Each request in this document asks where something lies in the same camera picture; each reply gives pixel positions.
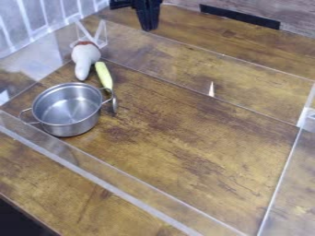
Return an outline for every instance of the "wooden tabletop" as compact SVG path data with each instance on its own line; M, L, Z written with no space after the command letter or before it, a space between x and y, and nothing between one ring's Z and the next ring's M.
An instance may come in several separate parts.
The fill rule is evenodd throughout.
M95 22L97 17L87 19L90 27ZM297 138L293 124L310 80L159 40L115 22L109 30L103 56L121 63L106 61L115 77L118 115L105 107L97 127L65 141L237 230L255 234ZM73 63L2 109L18 116L47 88L70 81L78 81ZM203 90L210 81L219 84L217 98ZM94 68L87 83L102 87ZM54 230L65 235L182 235L10 137L2 135L2 140L2 193Z

